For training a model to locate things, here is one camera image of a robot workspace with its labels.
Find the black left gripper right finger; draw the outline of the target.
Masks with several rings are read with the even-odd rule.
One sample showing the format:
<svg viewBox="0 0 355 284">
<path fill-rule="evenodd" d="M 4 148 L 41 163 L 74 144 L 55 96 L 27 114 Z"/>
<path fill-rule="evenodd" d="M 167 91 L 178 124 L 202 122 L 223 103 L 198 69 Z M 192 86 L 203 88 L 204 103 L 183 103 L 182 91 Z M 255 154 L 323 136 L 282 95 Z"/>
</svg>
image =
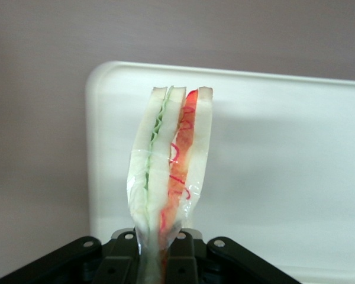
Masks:
<svg viewBox="0 0 355 284">
<path fill-rule="evenodd" d="M 199 283 L 194 241 L 200 239 L 201 233 L 191 228 L 178 233 L 168 250 L 165 283 Z"/>
</svg>

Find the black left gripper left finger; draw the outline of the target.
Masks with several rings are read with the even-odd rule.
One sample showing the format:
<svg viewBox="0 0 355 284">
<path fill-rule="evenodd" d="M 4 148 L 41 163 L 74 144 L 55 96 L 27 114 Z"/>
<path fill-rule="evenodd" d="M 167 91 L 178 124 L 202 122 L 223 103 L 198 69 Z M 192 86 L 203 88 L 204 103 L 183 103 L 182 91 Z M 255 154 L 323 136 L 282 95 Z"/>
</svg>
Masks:
<svg viewBox="0 0 355 284">
<path fill-rule="evenodd" d="M 137 282 L 139 254 L 135 229 L 126 228 L 113 233 L 102 252 L 99 283 Z"/>
</svg>

